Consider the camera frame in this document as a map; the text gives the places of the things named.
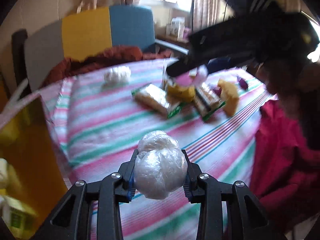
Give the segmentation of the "person right hand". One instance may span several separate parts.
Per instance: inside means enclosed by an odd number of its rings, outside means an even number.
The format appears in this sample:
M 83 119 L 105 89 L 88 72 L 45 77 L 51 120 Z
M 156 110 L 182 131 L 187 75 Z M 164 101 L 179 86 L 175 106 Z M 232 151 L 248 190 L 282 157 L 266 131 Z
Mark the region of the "person right hand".
M 270 94 L 278 96 L 288 115 L 297 115 L 302 108 L 301 93 L 314 92 L 311 101 L 319 104 L 319 62 L 307 64 L 297 75 L 292 70 L 292 67 L 281 61 L 263 63 L 256 77 L 265 84 Z

